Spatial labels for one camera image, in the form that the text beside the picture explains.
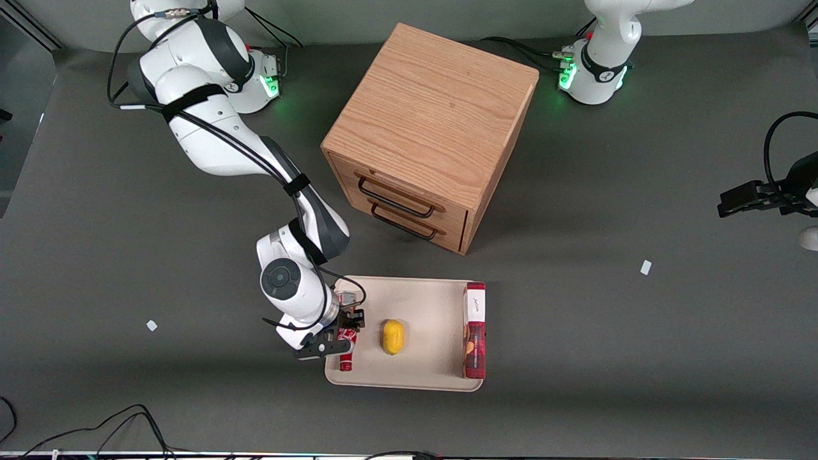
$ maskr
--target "beige tray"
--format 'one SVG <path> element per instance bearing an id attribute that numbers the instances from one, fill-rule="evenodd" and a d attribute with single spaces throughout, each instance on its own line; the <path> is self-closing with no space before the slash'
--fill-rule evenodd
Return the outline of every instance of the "beige tray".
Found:
<path id="1" fill-rule="evenodd" d="M 366 289 L 366 327 L 358 334 L 353 370 L 341 372 L 339 357 L 324 365 L 336 385 L 381 386 L 414 390 L 475 391 L 482 380 L 463 378 L 463 290 L 466 281 L 392 277 L 350 277 Z M 361 291 L 338 280 L 337 291 Z M 384 323 L 403 324 L 400 353 L 380 346 Z"/>

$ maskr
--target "green indicator light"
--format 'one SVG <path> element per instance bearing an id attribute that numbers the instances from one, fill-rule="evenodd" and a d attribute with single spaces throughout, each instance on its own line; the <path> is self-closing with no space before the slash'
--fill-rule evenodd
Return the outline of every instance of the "green indicator light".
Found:
<path id="1" fill-rule="evenodd" d="M 560 78 L 560 88 L 567 91 L 568 88 L 571 88 L 574 75 L 577 74 L 577 65 L 571 64 L 571 66 L 568 69 L 563 70 L 563 72 L 567 74 L 567 76 Z"/>
<path id="2" fill-rule="evenodd" d="M 267 95 L 272 99 L 274 97 L 278 97 L 279 90 L 278 90 L 278 79 L 275 77 L 266 77 L 264 75 L 259 75 L 258 79 L 261 81 L 262 86 L 264 87 L 264 91 L 267 92 Z"/>

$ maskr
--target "power cable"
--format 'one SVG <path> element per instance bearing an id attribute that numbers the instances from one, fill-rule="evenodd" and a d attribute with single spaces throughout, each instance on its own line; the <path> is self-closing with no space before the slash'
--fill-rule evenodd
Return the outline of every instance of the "power cable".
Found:
<path id="1" fill-rule="evenodd" d="M 506 37 L 486 37 L 481 38 L 480 41 L 482 42 L 499 42 L 499 43 L 506 43 L 510 45 L 518 54 L 526 59 L 526 61 L 534 64 L 540 70 L 559 70 L 558 66 L 551 66 L 551 65 L 544 65 L 541 62 L 538 62 L 535 59 L 535 56 L 539 57 L 548 57 L 551 59 L 551 54 L 548 52 L 542 52 L 537 50 L 536 48 L 530 47 L 525 43 L 518 42 L 517 40 L 506 38 Z"/>
<path id="2" fill-rule="evenodd" d="M 64 431 L 64 432 L 60 433 L 59 435 L 54 435 L 54 436 L 51 436 L 49 438 L 46 438 L 45 440 L 42 440 L 42 441 L 38 442 L 37 444 L 35 444 L 34 447 L 32 447 L 31 449 L 25 451 L 25 453 L 23 453 L 22 455 L 20 455 L 17 458 L 25 458 L 30 453 L 32 453 L 33 451 L 39 449 L 44 444 L 46 444 L 48 442 L 51 442 L 53 440 L 58 440 L 60 438 L 66 437 L 68 435 L 73 435 L 74 433 L 79 433 L 79 432 L 83 432 L 83 431 L 96 431 L 96 430 L 99 430 L 105 424 L 107 424 L 108 422 L 110 422 L 111 420 L 116 418 L 117 416 L 122 415 L 122 414 L 126 413 L 127 411 L 129 411 L 129 410 L 131 410 L 133 408 L 139 408 L 140 411 L 137 412 L 137 413 L 132 414 L 131 416 L 129 416 L 125 420 L 125 422 L 127 422 L 128 420 L 134 419 L 136 416 L 142 415 L 148 421 L 148 423 L 151 425 L 151 431 L 153 432 L 154 437 L 156 438 L 157 441 L 159 441 L 159 444 L 162 447 L 162 454 L 166 455 L 170 451 L 170 449 L 168 448 L 168 445 L 164 442 L 164 437 L 162 436 L 162 432 L 160 431 L 159 425 L 156 423 L 156 420 L 153 418 L 153 415 L 151 415 L 151 411 L 149 411 L 148 408 L 144 404 L 132 404 L 132 405 L 127 406 L 126 408 L 120 410 L 119 412 L 115 413 L 114 415 L 109 416 L 108 418 L 103 420 L 99 425 L 94 426 L 93 428 L 76 428 L 76 429 L 73 429 L 73 430 Z M 103 447 L 105 447 L 105 444 L 108 442 L 108 440 L 111 438 L 111 436 L 113 436 L 114 433 L 116 433 L 117 430 L 122 428 L 122 426 L 125 424 L 125 422 L 120 423 L 119 426 L 116 427 L 116 429 L 108 436 L 108 438 L 106 439 L 106 442 L 103 443 L 103 445 L 100 447 L 100 450 Z"/>
<path id="3" fill-rule="evenodd" d="M 596 22 L 596 16 L 594 16 L 594 19 L 589 20 L 589 21 L 588 21 L 588 24 L 585 24 L 585 25 L 584 25 L 584 26 L 583 26 L 583 27 L 582 27 L 580 30 L 578 30 L 578 31 L 577 31 L 577 33 L 575 33 L 573 36 L 574 36 L 574 37 L 582 37 L 582 35 L 583 35 L 583 34 L 584 34 L 584 33 L 585 33 L 587 30 L 588 30 L 588 28 L 590 28 L 592 25 L 594 25 L 594 23 L 595 23 L 595 22 Z"/>
<path id="4" fill-rule="evenodd" d="M 770 144 L 772 143 L 773 134 L 778 129 L 778 127 L 788 119 L 795 118 L 795 117 L 803 117 L 803 118 L 812 118 L 814 120 L 818 120 L 818 113 L 815 112 L 808 112 L 808 111 L 795 111 L 789 112 L 788 114 L 784 114 L 780 116 L 776 121 L 773 122 L 770 129 L 767 130 L 767 134 L 764 137 L 764 174 L 766 175 L 767 182 L 770 183 L 772 187 L 772 191 L 775 193 L 775 196 L 784 204 L 784 208 L 790 210 L 792 212 L 796 212 L 799 214 L 804 214 L 810 217 L 818 217 L 818 211 L 807 211 L 804 210 L 802 207 L 798 207 L 793 202 L 784 195 L 784 192 L 781 191 L 781 186 L 775 181 L 772 176 L 772 170 L 770 168 Z"/>
<path id="5" fill-rule="evenodd" d="M 364 460 L 375 460 L 375 458 L 380 457 L 387 457 L 389 455 L 411 455 L 414 460 L 439 460 L 440 457 L 429 452 L 423 452 L 420 450 L 391 450 L 388 452 L 381 452 L 376 453 L 374 455 L 370 455 L 369 457 L 365 458 Z"/>
<path id="6" fill-rule="evenodd" d="M 326 268 L 323 268 L 323 267 L 318 267 L 318 269 L 321 270 L 322 272 L 330 275 L 331 277 L 336 277 L 338 279 L 342 279 L 342 280 L 345 280 L 347 282 L 351 282 L 352 284 L 357 286 L 357 288 L 360 289 L 361 293 L 362 293 L 362 297 L 357 303 L 362 304 L 362 303 L 366 302 L 366 289 L 364 289 L 363 286 L 361 286 L 360 282 L 357 282 L 357 281 L 353 280 L 352 278 L 345 277 L 344 275 L 339 275 L 338 273 L 332 273 L 330 270 L 327 270 Z"/>
<path id="7" fill-rule="evenodd" d="M 263 22 L 262 22 L 262 21 L 261 21 L 261 20 L 258 18 L 258 16 L 256 16 L 256 15 L 255 15 L 255 14 L 253 14 L 253 13 L 250 13 L 250 17 L 251 17 L 251 18 L 253 18 L 253 19 L 255 19 L 255 21 L 256 21 L 256 22 L 258 22 L 258 25 L 261 25 L 261 26 L 264 28 L 264 30 L 266 30 L 266 31 L 267 31 L 267 33 L 268 33 L 268 34 L 272 35 L 272 37 L 273 37 L 273 38 L 274 38 L 274 39 L 275 39 L 275 40 L 276 40 L 276 41 L 277 41 L 277 42 L 278 42 L 278 43 L 281 45 L 281 47 L 283 47 L 285 50 L 286 50 L 287 48 L 289 48 L 289 47 L 287 46 L 287 43 L 284 43 L 283 41 L 281 41 L 281 39 L 280 39 L 280 38 L 278 38 L 278 35 L 276 35 L 276 33 L 275 33 L 275 32 L 273 32 L 272 30 L 270 30 L 270 29 L 269 29 L 269 28 L 268 28 L 268 27 L 267 27 L 267 26 L 266 26 L 266 25 L 265 25 L 265 24 L 264 24 L 264 23 L 263 23 Z"/>
<path id="8" fill-rule="evenodd" d="M 290 32 L 287 32 L 286 30 L 282 29 L 281 27 L 279 27 L 279 26 L 277 26 L 277 25 L 273 24 L 273 23 L 272 23 L 270 20 L 267 20 L 266 18 L 264 18 L 264 16 L 259 15 L 257 12 L 255 12 L 255 11 L 253 11 L 253 10 L 249 9 L 248 7 L 245 7 L 245 10 L 246 10 L 246 11 L 247 11 L 247 12 L 248 12 L 250 15 L 252 15 L 253 17 L 257 17 L 257 18 L 259 18 L 260 20 L 263 20 L 264 22 L 268 23 L 268 24 L 269 24 L 269 25 L 270 25 L 270 26 L 271 26 L 273 29 L 278 30 L 278 31 L 282 32 L 284 35 L 286 35 L 286 36 L 288 36 L 288 37 L 292 38 L 292 39 L 293 39 L 293 41 L 295 41 L 295 42 L 296 42 L 296 43 L 299 45 L 299 47 L 301 47 L 301 48 L 303 48 L 303 47 L 304 47 L 303 43 L 301 43 L 301 40 L 298 40 L 298 39 L 295 37 L 295 35 L 291 34 Z"/>
<path id="9" fill-rule="evenodd" d="M 11 433 L 14 433 L 14 430 L 17 429 L 17 411 L 14 410 L 14 406 L 11 405 L 11 401 L 8 399 L 0 396 L 0 400 L 8 406 L 8 410 L 11 413 L 11 429 L 6 433 L 2 438 L 0 438 L 0 444 L 6 442 Z"/>
<path id="10" fill-rule="evenodd" d="M 156 19 L 154 15 L 143 16 L 134 22 L 132 22 L 128 27 L 125 28 L 125 31 L 119 36 L 119 39 L 116 41 L 116 45 L 114 45 L 114 55 L 110 58 L 110 67 L 108 69 L 108 82 L 107 82 L 107 95 L 108 95 L 108 102 L 115 106 L 115 98 L 110 93 L 110 85 L 114 79 L 114 68 L 116 67 L 116 57 L 119 55 L 119 49 L 122 47 L 122 42 L 125 40 L 125 37 L 133 30 L 134 27 L 140 25 L 142 22 L 145 22 L 149 19 Z M 127 83 L 118 91 L 118 94 L 121 94 L 122 91 L 127 87 Z"/>

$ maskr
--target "wooden drawer cabinet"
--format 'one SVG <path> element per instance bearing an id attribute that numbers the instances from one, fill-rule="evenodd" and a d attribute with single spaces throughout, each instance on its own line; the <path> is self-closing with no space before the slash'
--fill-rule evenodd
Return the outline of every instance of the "wooden drawer cabinet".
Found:
<path id="1" fill-rule="evenodd" d="M 538 76 L 399 24 L 321 149 L 353 207 L 465 254 Z"/>

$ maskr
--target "metal handle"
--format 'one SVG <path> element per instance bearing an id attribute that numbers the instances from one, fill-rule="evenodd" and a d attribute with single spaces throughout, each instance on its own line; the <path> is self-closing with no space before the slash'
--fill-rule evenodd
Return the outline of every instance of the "metal handle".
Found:
<path id="1" fill-rule="evenodd" d="M 420 238 L 421 240 L 429 241 L 438 234 L 438 230 L 436 228 L 432 228 L 432 234 L 431 235 L 424 235 L 423 233 L 418 233 L 418 232 L 412 230 L 411 228 L 403 227 L 400 223 L 397 223 L 397 222 L 395 222 L 393 220 L 389 220 L 389 219 L 385 218 L 382 215 L 378 215 L 375 212 L 375 210 L 377 208 L 378 208 L 378 204 L 377 203 L 372 203 L 372 211 L 371 211 L 372 217 L 374 217 L 375 219 L 378 219 L 378 220 L 382 220 L 382 221 L 388 223 L 389 225 L 391 225 L 393 227 L 400 228 L 404 232 L 409 233 L 411 235 L 414 235 L 414 236 Z"/>
<path id="2" fill-rule="evenodd" d="M 432 205 L 429 206 L 429 210 L 426 211 L 425 213 L 420 213 L 420 212 L 415 211 L 415 210 L 413 210 L 411 208 L 407 208 L 406 206 L 401 205 L 400 203 L 396 203 L 395 201 L 390 200 L 386 196 L 381 196 L 381 195 L 378 195 L 377 193 L 375 193 L 375 192 L 373 192 L 371 190 L 366 190 L 363 187 L 364 182 L 366 182 L 366 178 L 361 176 L 361 179 L 358 180 L 358 190 L 360 190 L 364 195 L 369 196 L 370 198 L 375 198 L 378 201 L 383 201 L 387 205 L 390 205 L 393 208 L 399 209 L 399 210 L 401 210 L 401 211 L 403 211 L 403 212 L 405 212 L 405 213 L 407 213 L 409 215 L 413 215 L 413 216 L 415 216 L 415 217 L 417 217 L 419 219 L 427 219 L 434 212 L 434 206 L 432 206 Z"/>

